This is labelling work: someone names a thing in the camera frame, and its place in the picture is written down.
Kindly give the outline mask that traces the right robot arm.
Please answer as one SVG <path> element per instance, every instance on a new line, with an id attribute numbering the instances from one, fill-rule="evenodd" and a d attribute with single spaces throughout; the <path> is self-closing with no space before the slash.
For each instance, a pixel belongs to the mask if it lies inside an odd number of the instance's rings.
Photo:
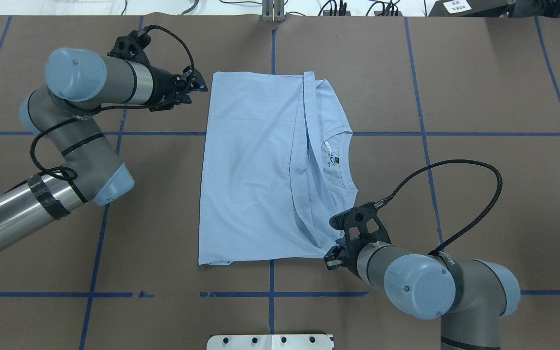
<path id="1" fill-rule="evenodd" d="M 516 312 L 522 296 L 515 275 L 493 262 L 400 248 L 391 243 L 379 208 L 366 202 L 330 218 L 344 236 L 325 255 L 326 267 L 348 269 L 404 313 L 440 319 L 443 350 L 499 350 L 501 319 Z"/>

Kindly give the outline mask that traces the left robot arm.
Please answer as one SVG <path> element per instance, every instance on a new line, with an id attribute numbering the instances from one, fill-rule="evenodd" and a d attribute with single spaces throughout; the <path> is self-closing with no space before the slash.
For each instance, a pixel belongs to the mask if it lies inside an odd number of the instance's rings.
<path id="1" fill-rule="evenodd" d="M 175 39 L 188 58 L 180 73 L 151 64 L 151 31 Z M 93 202 L 104 207 L 134 187 L 126 164 L 95 118 L 114 109 L 160 112 L 207 92 L 184 40 L 161 26 L 118 37 L 106 55 L 62 47 L 45 64 L 45 84 L 21 104 L 18 117 L 33 134 L 36 173 L 0 196 L 0 252 Z"/>

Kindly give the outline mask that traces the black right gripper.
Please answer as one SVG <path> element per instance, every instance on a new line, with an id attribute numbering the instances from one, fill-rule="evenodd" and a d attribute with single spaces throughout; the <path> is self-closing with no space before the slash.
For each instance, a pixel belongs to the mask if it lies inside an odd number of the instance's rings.
<path id="1" fill-rule="evenodd" d="M 329 219 L 335 230 L 344 235 L 336 239 L 324 256 L 328 271 L 344 267 L 365 283 L 383 283 L 387 264 L 383 249 L 391 246 L 391 239 L 377 213 L 383 206 L 380 202 L 365 202 L 347 209 Z"/>

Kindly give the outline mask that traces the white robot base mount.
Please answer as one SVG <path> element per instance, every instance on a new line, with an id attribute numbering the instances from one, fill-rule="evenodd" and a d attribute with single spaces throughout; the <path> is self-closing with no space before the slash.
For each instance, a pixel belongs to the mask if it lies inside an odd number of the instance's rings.
<path id="1" fill-rule="evenodd" d="M 333 350 L 328 334 L 241 334 L 209 338 L 207 350 Z"/>

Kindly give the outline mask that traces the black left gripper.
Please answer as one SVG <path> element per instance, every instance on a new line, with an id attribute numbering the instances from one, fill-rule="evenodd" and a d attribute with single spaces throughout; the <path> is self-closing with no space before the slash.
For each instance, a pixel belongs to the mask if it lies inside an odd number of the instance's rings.
<path id="1" fill-rule="evenodd" d="M 193 54 L 185 42 L 174 33 L 167 33 L 185 50 L 189 66 L 180 74 L 151 65 L 145 49 L 151 44 L 149 33 L 129 33 L 118 37 L 107 54 L 129 65 L 133 74 L 133 87 L 121 105 L 109 109 L 148 109 L 150 112 L 166 111 L 177 105 L 189 105 L 193 92 L 209 92 L 200 71 L 195 68 Z"/>

